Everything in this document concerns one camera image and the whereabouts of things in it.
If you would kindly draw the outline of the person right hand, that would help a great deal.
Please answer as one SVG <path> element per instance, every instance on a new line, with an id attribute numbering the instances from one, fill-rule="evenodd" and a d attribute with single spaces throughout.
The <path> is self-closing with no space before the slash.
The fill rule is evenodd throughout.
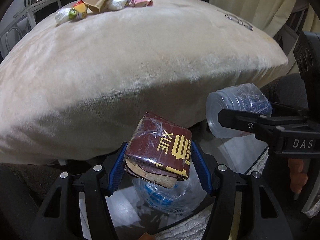
<path id="1" fill-rule="evenodd" d="M 304 161 L 302 159 L 289 159 L 288 167 L 291 178 L 290 189 L 295 194 L 300 194 L 303 186 L 308 181 L 307 174 L 303 172 Z"/>

